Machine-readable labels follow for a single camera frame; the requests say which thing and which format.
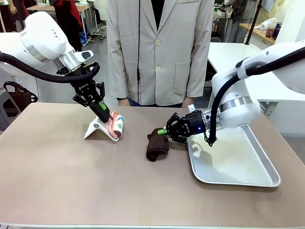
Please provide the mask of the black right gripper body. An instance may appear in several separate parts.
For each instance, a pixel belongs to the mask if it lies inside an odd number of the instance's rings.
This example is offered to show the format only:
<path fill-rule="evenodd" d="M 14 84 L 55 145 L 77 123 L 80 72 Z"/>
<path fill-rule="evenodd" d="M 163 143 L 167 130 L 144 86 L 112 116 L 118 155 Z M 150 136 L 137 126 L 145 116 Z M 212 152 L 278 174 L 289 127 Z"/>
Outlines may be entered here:
<path fill-rule="evenodd" d="M 182 117 L 182 121 L 184 138 L 188 138 L 192 135 L 201 134 L 205 132 L 203 114 L 200 110 L 195 110 Z"/>

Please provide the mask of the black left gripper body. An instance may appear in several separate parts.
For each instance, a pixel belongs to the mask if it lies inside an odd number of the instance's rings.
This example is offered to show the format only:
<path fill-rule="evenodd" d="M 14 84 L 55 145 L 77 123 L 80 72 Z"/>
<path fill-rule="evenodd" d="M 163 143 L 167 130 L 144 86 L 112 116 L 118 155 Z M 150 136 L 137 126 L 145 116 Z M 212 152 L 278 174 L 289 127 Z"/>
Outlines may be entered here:
<path fill-rule="evenodd" d="M 93 102 L 98 95 L 94 80 L 77 81 L 73 83 L 73 88 L 87 102 Z"/>

